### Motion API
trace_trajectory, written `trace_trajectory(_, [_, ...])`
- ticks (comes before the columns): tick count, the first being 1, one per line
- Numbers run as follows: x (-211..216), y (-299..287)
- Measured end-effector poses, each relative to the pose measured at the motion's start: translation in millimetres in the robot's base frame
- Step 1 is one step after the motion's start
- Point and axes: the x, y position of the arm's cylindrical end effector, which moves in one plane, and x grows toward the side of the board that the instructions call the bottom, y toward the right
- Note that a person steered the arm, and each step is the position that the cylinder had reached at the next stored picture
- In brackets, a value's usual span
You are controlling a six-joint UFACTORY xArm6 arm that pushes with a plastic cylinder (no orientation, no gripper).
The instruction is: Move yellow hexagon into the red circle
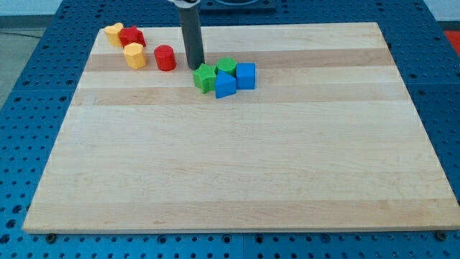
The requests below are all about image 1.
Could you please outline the silver rod holder flange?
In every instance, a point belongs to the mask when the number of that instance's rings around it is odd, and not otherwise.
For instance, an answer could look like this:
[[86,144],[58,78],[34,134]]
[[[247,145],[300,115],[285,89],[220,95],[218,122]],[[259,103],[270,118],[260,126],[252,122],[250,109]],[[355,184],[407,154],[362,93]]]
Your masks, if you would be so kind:
[[194,7],[201,2],[201,0],[168,0],[176,7]]

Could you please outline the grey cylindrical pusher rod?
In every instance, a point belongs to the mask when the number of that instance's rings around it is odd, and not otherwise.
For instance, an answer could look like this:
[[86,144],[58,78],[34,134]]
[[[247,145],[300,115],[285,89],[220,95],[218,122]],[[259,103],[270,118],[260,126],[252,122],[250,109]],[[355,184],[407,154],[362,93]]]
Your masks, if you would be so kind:
[[180,26],[188,67],[196,70],[205,63],[198,2],[178,2]]

